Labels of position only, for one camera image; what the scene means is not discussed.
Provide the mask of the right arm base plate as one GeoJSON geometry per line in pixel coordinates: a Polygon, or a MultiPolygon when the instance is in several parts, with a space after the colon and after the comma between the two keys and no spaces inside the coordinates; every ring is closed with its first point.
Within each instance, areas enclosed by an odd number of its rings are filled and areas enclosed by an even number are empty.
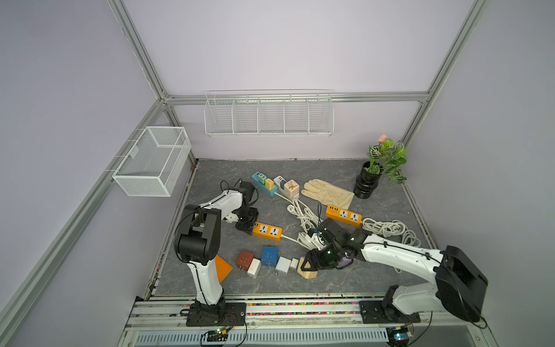
{"type": "Polygon", "coordinates": [[[408,325],[410,323],[419,323],[420,315],[414,313],[412,315],[403,314],[392,304],[384,304],[383,301],[360,301],[360,315],[364,324],[400,324],[408,325]]]}

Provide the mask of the orange power strip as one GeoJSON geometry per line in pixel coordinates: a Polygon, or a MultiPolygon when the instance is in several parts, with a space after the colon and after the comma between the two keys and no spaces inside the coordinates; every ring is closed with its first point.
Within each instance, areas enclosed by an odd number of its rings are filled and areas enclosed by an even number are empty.
{"type": "Polygon", "coordinates": [[[335,221],[340,221],[355,227],[360,227],[363,221],[362,215],[339,208],[335,205],[328,205],[325,215],[335,221]]]}
{"type": "Polygon", "coordinates": [[[269,239],[273,241],[280,241],[282,238],[283,230],[277,226],[272,226],[268,224],[262,224],[256,222],[254,224],[252,235],[256,237],[261,237],[264,239],[269,239]]]}

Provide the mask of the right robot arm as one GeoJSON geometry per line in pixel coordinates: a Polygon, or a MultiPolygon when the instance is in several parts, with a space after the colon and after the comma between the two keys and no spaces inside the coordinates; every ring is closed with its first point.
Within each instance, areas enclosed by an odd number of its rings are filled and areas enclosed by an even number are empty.
{"type": "Polygon", "coordinates": [[[341,270],[341,262],[378,263],[424,280],[413,286],[392,285],[375,309],[385,322],[408,322],[420,312],[448,312],[472,324],[482,321],[488,287],[486,276],[459,248],[431,250],[385,239],[357,228],[348,233],[328,218],[318,227],[325,247],[309,250],[300,261],[303,272],[341,270]]]}

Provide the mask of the red cube socket adapter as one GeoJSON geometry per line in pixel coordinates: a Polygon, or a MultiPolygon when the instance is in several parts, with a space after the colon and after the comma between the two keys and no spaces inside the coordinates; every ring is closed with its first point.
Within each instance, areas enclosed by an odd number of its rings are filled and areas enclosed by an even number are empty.
{"type": "Polygon", "coordinates": [[[240,270],[248,270],[253,260],[254,254],[252,252],[241,250],[236,259],[236,266],[240,270]]]}

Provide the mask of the teal power strip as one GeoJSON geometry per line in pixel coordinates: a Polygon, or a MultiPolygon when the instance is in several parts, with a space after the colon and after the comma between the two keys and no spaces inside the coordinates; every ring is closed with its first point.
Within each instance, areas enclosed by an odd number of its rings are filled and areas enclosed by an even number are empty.
{"type": "Polygon", "coordinates": [[[273,197],[275,196],[276,192],[278,191],[278,188],[275,186],[275,189],[273,191],[268,191],[265,188],[264,182],[266,179],[269,179],[266,175],[264,175],[263,173],[260,172],[255,172],[253,173],[253,175],[251,175],[251,183],[253,183],[253,185],[259,189],[260,191],[268,194],[269,196],[273,197]]]}

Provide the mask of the blue cube socket adapter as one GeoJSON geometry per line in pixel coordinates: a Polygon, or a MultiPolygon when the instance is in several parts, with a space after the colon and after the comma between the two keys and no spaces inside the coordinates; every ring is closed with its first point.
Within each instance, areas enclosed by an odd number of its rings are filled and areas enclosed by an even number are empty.
{"type": "Polygon", "coordinates": [[[279,260],[279,250],[277,247],[263,247],[261,263],[263,266],[275,267],[279,260]]]}

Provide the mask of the beige cube socket adapter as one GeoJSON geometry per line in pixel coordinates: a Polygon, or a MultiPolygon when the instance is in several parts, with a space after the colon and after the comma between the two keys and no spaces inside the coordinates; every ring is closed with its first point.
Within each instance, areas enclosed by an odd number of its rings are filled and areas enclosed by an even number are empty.
{"type": "Polygon", "coordinates": [[[302,270],[301,266],[303,264],[303,261],[305,261],[305,257],[301,257],[299,260],[299,264],[297,266],[297,273],[302,276],[303,278],[305,278],[306,280],[310,280],[310,279],[314,279],[317,277],[318,272],[317,271],[305,271],[302,270]]]}

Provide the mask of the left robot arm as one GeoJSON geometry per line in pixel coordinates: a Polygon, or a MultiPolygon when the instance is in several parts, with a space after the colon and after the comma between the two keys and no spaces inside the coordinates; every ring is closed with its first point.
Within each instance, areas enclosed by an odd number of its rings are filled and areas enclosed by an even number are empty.
{"type": "Polygon", "coordinates": [[[251,235],[259,216],[254,207],[258,196],[253,183],[239,180],[235,187],[223,189],[216,198],[184,209],[173,247],[178,259],[192,272],[199,303],[213,307],[224,297],[215,264],[222,222],[234,224],[237,230],[251,235]]]}

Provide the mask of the yellow plug adapter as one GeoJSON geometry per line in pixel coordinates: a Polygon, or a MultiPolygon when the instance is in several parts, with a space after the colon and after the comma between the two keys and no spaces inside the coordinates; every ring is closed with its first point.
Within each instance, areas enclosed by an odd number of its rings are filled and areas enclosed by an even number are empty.
{"type": "Polygon", "coordinates": [[[275,189],[275,182],[272,179],[266,179],[264,185],[268,191],[273,191],[275,189]]]}

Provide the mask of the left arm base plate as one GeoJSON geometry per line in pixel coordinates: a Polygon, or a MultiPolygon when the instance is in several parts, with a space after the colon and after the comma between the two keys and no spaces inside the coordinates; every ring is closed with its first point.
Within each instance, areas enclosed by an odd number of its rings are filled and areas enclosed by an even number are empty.
{"type": "Polygon", "coordinates": [[[186,326],[243,326],[245,325],[246,316],[247,305],[242,302],[206,305],[196,300],[188,309],[186,326]]]}

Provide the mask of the white usb charger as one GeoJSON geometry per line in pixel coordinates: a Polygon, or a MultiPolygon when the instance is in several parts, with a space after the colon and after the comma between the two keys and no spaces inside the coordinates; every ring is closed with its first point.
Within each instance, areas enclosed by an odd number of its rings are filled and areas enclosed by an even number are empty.
{"type": "Polygon", "coordinates": [[[277,270],[277,272],[279,273],[288,273],[289,269],[291,268],[291,263],[292,261],[288,258],[285,257],[279,257],[278,262],[275,266],[275,269],[277,270]]]}
{"type": "Polygon", "coordinates": [[[256,278],[260,273],[261,267],[262,267],[261,261],[256,258],[253,258],[249,266],[249,269],[247,270],[248,276],[252,278],[256,278]]]}

